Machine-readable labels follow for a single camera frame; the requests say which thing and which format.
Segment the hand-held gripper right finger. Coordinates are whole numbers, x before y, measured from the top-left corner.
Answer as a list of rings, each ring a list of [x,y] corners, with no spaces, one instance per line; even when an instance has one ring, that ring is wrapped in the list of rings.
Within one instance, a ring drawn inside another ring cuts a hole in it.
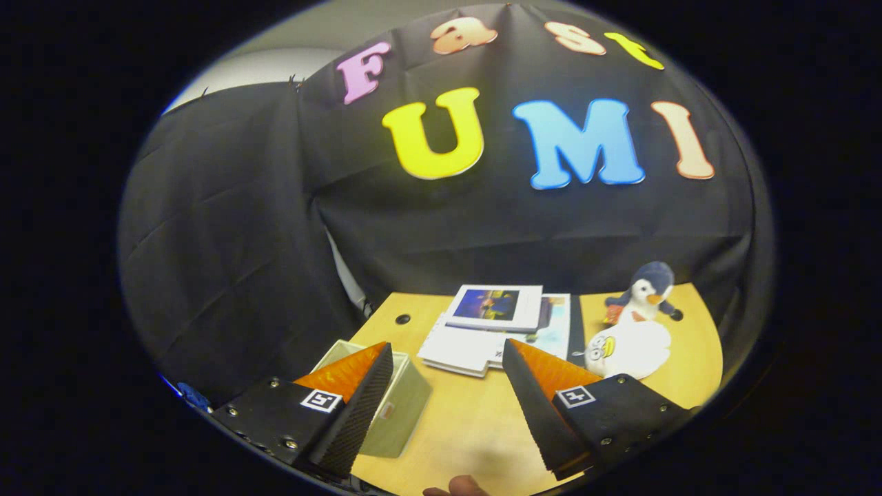
[[[560,481],[625,464],[693,417],[630,375],[602,379],[525,342],[505,341],[503,368],[543,464]]]

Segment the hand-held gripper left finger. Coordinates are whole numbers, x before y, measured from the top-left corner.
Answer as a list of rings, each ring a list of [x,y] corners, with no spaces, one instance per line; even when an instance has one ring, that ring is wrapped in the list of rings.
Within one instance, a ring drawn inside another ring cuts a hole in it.
[[[333,482],[348,478],[393,377],[378,342],[296,380],[258,381],[212,417],[281,464]]]

